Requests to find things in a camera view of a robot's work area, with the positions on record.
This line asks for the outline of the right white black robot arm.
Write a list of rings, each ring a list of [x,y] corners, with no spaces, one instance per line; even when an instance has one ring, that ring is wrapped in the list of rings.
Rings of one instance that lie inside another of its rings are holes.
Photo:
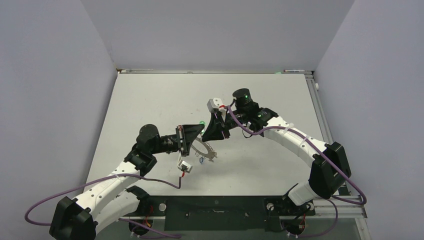
[[[285,121],[275,111],[260,107],[252,100],[249,89],[233,92],[231,110],[220,98],[207,103],[211,114],[202,141],[219,141],[230,137],[230,130],[240,127],[251,136],[272,140],[297,157],[310,168],[308,180],[295,184],[283,196],[283,209],[289,214],[297,213],[310,200],[321,197],[329,199],[352,175],[344,147],[315,139]]]

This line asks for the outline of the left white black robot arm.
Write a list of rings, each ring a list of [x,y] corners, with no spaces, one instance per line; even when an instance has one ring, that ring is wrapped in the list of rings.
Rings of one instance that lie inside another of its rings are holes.
[[[134,183],[145,179],[157,163],[154,155],[160,153],[177,153],[178,170],[189,173],[192,166],[183,158],[203,129],[203,124],[184,124],[175,128],[175,134],[160,135],[155,125],[142,126],[131,151],[110,175],[94,180],[73,199],[65,196],[57,203],[49,234],[56,240],[93,240],[124,215],[145,214],[149,195]]]

